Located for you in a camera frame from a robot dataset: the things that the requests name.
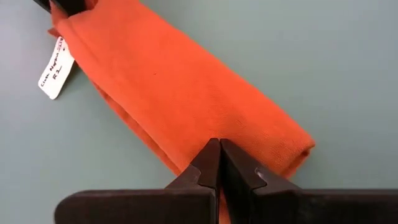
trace gray-blue background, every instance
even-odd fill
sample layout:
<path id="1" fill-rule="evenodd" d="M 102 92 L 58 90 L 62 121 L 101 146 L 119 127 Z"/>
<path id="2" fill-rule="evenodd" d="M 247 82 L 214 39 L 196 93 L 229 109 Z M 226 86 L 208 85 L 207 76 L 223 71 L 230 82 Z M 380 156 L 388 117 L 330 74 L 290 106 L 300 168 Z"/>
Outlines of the gray-blue background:
<path id="1" fill-rule="evenodd" d="M 317 140 L 302 187 L 398 188 L 398 2 L 145 0 Z M 82 189 L 164 187 L 173 175 L 84 73 L 37 87 L 55 39 L 33 1 L 0 0 L 0 223 L 49 224 Z"/>

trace towel fold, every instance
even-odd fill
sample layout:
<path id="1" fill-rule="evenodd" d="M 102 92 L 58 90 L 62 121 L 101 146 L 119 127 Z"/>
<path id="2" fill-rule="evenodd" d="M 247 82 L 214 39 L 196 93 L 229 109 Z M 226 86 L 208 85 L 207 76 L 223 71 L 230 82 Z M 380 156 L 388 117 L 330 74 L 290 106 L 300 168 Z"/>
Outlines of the towel fold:
<path id="1" fill-rule="evenodd" d="M 285 177 L 314 146 L 276 104 L 138 0 L 86 1 L 56 32 L 120 118 L 175 174 L 227 138 Z M 228 223 L 225 204 L 220 223 Z"/>

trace paper tag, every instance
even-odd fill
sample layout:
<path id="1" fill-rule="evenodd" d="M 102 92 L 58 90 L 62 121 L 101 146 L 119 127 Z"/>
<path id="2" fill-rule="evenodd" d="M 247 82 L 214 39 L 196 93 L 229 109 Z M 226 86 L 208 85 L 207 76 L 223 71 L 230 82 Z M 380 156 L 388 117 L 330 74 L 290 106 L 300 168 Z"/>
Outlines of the paper tag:
<path id="1" fill-rule="evenodd" d="M 56 99 L 65 83 L 75 59 L 70 55 L 67 43 L 59 37 L 47 67 L 39 79 L 39 88 L 51 100 Z"/>

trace orange towel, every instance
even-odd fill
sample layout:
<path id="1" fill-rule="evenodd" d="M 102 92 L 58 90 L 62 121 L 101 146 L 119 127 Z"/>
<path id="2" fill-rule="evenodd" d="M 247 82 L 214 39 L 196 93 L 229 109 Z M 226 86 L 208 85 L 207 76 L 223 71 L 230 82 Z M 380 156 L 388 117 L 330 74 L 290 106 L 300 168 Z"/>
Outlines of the orange towel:
<path id="1" fill-rule="evenodd" d="M 181 173 L 209 138 L 228 138 L 289 176 L 311 137 L 259 90 L 138 0 L 86 0 L 56 31 L 121 119 Z M 221 209 L 220 222 L 228 223 Z"/>

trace orange cloth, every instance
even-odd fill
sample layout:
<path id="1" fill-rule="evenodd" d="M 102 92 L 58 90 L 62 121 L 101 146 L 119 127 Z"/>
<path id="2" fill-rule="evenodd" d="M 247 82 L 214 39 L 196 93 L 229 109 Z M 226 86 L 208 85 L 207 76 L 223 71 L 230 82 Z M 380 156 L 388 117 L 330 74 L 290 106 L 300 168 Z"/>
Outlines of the orange cloth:
<path id="1" fill-rule="evenodd" d="M 138 0 L 86 1 L 56 31 L 124 122 L 176 174 L 209 138 L 228 138 L 283 176 L 314 146 L 259 90 Z M 220 223 L 228 223 L 225 208 Z"/>

